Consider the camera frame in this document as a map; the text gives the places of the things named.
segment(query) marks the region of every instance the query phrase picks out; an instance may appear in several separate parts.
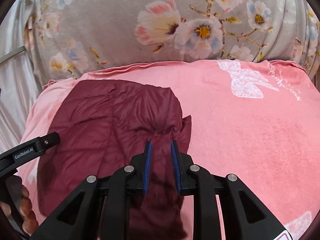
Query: white sticker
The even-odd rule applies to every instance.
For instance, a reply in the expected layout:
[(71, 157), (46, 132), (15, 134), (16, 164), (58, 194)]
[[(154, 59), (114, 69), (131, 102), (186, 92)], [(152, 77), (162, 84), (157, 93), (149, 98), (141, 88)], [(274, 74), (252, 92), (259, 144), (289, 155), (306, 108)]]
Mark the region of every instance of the white sticker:
[(289, 235), (288, 231), (285, 230), (283, 231), (281, 234), (279, 234), (279, 236), (277, 236), (275, 239), (273, 240), (292, 240), (291, 236)]

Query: maroon jacket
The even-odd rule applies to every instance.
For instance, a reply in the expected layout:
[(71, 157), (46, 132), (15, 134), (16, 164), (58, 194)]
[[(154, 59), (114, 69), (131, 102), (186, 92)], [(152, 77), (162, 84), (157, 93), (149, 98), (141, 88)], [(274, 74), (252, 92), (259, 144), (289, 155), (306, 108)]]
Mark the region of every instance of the maroon jacket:
[(185, 237), (180, 209), (183, 198), (174, 185), (170, 143), (187, 152), (191, 116), (182, 118), (170, 88), (123, 80), (84, 80), (70, 92), (56, 113), (49, 133), (61, 143), (40, 157), (38, 199), (48, 216), (88, 175), (112, 175), (128, 165), (152, 142), (150, 184), (144, 198), (130, 209), (131, 240)]

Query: metal screw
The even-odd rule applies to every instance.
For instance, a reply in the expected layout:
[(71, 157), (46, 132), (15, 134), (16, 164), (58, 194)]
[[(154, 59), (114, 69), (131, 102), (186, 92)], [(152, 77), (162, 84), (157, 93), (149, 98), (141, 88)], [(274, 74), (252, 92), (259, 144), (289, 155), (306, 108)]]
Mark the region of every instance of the metal screw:
[(134, 167), (131, 165), (125, 166), (124, 167), (124, 171), (125, 172), (132, 172), (134, 170)]
[(93, 183), (96, 180), (97, 180), (97, 177), (94, 176), (94, 175), (90, 175), (90, 176), (87, 177), (87, 182), (89, 182), (89, 183)]
[(236, 181), (238, 179), (238, 177), (234, 174), (229, 174), (228, 175), (228, 180), (230, 181)]
[(200, 170), (200, 167), (198, 165), (191, 165), (190, 166), (190, 170), (192, 171), (199, 171)]

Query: floral fabric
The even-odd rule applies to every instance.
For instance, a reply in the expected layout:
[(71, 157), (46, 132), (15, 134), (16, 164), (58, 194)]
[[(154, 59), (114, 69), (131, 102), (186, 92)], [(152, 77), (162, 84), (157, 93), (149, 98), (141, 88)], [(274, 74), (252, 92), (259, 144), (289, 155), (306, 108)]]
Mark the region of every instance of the floral fabric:
[(28, 0), (24, 43), (42, 85), (137, 62), (293, 60), (313, 77), (319, 20), (305, 0)]

